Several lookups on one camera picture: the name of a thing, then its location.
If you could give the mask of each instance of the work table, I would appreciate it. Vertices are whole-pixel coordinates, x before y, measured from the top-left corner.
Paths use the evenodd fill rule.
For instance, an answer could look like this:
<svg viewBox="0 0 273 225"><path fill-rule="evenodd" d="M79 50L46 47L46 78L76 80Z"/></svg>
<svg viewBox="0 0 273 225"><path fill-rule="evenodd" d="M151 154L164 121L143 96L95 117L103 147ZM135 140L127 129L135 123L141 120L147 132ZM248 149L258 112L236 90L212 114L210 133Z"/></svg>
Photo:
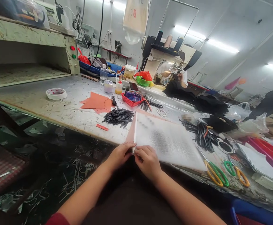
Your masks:
<svg viewBox="0 0 273 225"><path fill-rule="evenodd" d="M65 89L68 96L63 101L50 100L45 91L51 88ZM169 98L156 88L140 87L143 94L147 94L161 101L164 105L164 111L167 113L165 119L180 123L179 119L185 111L194 111L195 109L182 101ZM25 84L19 84L8 87L0 87L0 104L21 113L28 114L38 119L69 128L71 130L101 139L115 145L125 142L131 123L126 128L120 128L120 124L102 123L105 113L97 114L93 109L80 109L82 104L79 102L90 97L90 93L95 92L104 96L114 96L119 108L135 111L122 101L121 95L115 93L105 93L104 86L98 82L88 80L80 75L61 77L51 80L37 81ZM158 115L157 108L152 107L152 114ZM109 131L96 127L96 124L109 128ZM205 156L215 163L219 168L224 167L223 161L227 160L227 155L215 147L215 153L204 152ZM254 205L273 211L273 191L264 188L256 183L252 178L253 171L250 168L241 169L251 183L250 187L244 187L241 183L225 171L231 186L229 188L219 188L209 178L199 176L190 171L181 170L194 179L207 183L215 189L249 201Z"/></svg>

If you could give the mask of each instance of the person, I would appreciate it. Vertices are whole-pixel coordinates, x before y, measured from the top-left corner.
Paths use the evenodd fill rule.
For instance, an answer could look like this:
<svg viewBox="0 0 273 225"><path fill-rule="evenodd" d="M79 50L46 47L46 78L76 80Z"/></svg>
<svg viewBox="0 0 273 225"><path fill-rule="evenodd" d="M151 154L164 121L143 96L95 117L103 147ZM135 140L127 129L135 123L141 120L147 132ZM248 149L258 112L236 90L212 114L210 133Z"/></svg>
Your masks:
<svg viewBox="0 0 273 225"><path fill-rule="evenodd" d="M156 73L159 73L162 75L161 83L164 85L166 85L169 82L170 75L172 73L172 71L170 70L172 65L173 64L171 62L165 62L156 71ZM178 79L181 86L183 88L186 88L187 87L187 71L183 71L180 74L178 74Z"/></svg>
<svg viewBox="0 0 273 225"><path fill-rule="evenodd" d="M136 147L133 159L127 152L135 146L126 142L116 147L46 225L225 225L211 209L161 169L152 147ZM123 165L136 165L141 172L136 170L132 179L122 180L115 186L115 173L120 172L121 177L130 173L127 168L120 169Z"/></svg>

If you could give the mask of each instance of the spiral notebook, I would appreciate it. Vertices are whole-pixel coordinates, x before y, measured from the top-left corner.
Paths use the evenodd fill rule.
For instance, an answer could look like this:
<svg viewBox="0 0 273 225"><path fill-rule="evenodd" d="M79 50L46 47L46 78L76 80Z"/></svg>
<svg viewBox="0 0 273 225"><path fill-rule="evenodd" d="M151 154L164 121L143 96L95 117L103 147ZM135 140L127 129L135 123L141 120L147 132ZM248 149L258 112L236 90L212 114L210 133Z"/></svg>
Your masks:
<svg viewBox="0 0 273 225"><path fill-rule="evenodd" d="M239 143L237 143L237 145L255 172L273 180L273 167L268 163L264 154Z"/></svg>

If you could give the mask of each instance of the green bowl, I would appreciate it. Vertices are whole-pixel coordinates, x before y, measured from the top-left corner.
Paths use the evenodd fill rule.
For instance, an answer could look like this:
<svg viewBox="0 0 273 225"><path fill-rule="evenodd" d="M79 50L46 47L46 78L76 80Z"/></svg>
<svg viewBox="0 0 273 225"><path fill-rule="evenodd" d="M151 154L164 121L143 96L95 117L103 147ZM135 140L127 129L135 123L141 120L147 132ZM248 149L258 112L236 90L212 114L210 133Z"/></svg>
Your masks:
<svg viewBox="0 0 273 225"><path fill-rule="evenodd" d="M142 86L145 86L145 87L149 86L150 83L151 83L151 81L146 81L146 80L142 79L141 76L137 76L137 77L136 77L136 82L137 82L139 85L142 85Z"/></svg>

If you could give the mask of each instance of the red tag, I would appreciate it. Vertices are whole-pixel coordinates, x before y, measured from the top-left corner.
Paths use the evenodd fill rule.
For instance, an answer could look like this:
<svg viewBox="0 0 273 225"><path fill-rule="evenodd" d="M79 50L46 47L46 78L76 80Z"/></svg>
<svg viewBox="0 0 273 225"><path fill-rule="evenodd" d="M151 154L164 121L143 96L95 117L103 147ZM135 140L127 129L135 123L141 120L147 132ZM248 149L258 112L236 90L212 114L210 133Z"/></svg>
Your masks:
<svg viewBox="0 0 273 225"><path fill-rule="evenodd" d="M104 127L104 126L102 126L102 125L100 125L100 124L97 124L96 127L99 127L100 129L106 130L106 131L109 130L107 127Z"/></svg>

